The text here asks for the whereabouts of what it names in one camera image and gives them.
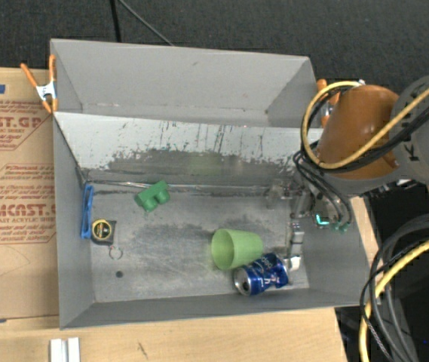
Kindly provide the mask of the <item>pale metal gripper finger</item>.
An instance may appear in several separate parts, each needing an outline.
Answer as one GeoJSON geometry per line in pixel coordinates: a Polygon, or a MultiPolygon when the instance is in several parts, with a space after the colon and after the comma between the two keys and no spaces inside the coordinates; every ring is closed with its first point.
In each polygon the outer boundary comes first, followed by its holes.
{"type": "Polygon", "coordinates": [[[299,221],[290,223],[286,239],[286,255],[284,257],[287,269],[296,271],[302,262],[302,252],[305,232],[299,221]]]}
{"type": "Polygon", "coordinates": [[[280,201],[289,201],[292,196],[290,183],[274,181],[267,191],[267,209],[273,210],[280,201]]]}

